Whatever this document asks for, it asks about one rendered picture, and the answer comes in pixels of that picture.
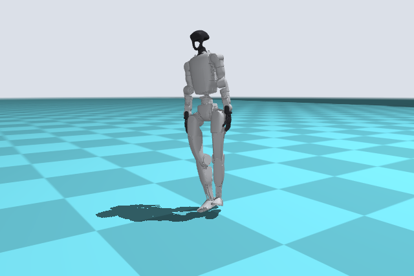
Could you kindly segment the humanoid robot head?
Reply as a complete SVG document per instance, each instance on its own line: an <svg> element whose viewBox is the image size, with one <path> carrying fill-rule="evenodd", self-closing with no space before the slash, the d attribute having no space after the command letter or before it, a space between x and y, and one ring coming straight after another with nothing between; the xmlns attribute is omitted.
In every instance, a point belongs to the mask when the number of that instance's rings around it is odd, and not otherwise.
<svg viewBox="0 0 414 276"><path fill-rule="evenodd" d="M201 52L204 52L204 51L206 52L206 48L202 46L202 42L208 40L209 38L210 38L209 35L203 30L197 30L190 35L193 48L195 50L198 50L198 55L203 54ZM198 48L195 47L196 41L200 43Z"/></svg>

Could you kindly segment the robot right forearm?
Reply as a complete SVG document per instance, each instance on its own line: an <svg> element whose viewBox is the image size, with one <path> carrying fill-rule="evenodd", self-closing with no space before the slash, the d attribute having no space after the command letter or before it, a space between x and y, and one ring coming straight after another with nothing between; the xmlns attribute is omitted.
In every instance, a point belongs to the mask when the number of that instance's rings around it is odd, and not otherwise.
<svg viewBox="0 0 414 276"><path fill-rule="evenodd" d="M184 99L185 99L184 112L185 111L188 111L189 112L189 116L191 116L193 96L190 96L190 94L185 94L184 93ZM184 113L183 113L183 115L184 115Z"/></svg>

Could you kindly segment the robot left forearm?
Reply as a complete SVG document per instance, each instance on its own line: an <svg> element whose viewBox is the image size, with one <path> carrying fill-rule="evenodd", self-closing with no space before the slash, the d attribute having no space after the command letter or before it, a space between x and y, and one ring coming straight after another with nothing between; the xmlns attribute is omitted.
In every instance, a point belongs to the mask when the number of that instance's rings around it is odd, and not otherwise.
<svg viewBox="0 0 414 276"><path fill-rule="evenodd" d="M232 106L230 104L231 101L230 101L229 88L228 88L228 83L227 83L226 78L224 79L224 83L225 83L226 88L222 88L220 90L221 97L222 97L222 103L223 103L223 110L224 110L224 107L227 105L229 106L229 111L231 112Z"/></svg>

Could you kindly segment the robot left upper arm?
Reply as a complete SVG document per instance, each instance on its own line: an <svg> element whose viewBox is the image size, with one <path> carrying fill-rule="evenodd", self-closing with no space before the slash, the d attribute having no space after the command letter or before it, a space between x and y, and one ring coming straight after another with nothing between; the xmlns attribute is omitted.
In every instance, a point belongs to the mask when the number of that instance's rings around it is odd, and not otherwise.
<svg viewBox="0 0 414 276"><path fill-rule="evenodd" d="M226 87L224 83L225 70L224 70L224 57L221 53L209 54L210 60L214 63L215 71L218 77L216 84L218 88Z"/></svg>

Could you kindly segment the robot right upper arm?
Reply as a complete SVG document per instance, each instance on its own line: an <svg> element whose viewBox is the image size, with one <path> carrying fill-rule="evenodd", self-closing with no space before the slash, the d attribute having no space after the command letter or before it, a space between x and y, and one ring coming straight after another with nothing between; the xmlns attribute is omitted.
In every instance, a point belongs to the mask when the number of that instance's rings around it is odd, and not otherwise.
<svg viewBox="0 0 414 276"><path fill-rule="evenodd" d="M183 89L183 92L185 94L193 94L194 93L194 89L193 89L193 85L192 85L192 81L191 81L191 74L190 74L189 62L190 61L187 61L184 64L184 70L185 70L185 76L186 76L186 83L187 83L187 86L185 86L184 89Z"/></svg>

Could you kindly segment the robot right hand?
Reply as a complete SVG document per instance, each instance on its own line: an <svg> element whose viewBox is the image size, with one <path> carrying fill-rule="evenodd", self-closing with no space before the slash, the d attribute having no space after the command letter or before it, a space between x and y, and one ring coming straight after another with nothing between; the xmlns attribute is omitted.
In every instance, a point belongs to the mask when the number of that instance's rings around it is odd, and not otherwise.
<svg viewBox="0 0 414 276"><path fill-rule="evenodd" d="M185 119L184 126L186 128L186 133L188 133L188 130L187 130L188 117L189 117L189 112L188 111L185 111L184 112L184 119Z"/></svg>

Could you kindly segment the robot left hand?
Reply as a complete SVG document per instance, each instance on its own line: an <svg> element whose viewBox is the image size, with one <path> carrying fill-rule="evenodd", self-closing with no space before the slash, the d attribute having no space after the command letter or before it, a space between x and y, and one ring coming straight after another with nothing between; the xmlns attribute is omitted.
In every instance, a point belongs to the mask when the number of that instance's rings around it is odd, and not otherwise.
<svg viewBox="0 0 414 276"><path fill-rule="evenodd" d="M228 131L230 129L231 121L232 121L232 118L231 118L232 111L231 112L229 111L229 106L226 105L224 107L224 113L226 114L226 120L223 123L223 127L226 125L224 131Z"/></svg>

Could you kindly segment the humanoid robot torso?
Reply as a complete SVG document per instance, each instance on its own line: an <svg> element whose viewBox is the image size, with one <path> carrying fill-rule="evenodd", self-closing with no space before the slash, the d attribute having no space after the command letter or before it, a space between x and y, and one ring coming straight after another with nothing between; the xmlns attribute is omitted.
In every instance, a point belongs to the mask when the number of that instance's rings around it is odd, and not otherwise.
<svg viewBox="0 0 414 276"><path fill-rule="evenodd" d="M193 89L196 94L202 94L204 96L199 97L201 99L201 105L198 105L198 117L200 121L211 121L213 108L218 109L216 103L213 103L209 94L217 92L216 80L218 80L214 63L211 62L209 54L212 52L201 52L201 55L194 55L190 59L190 74Z"/></svg>

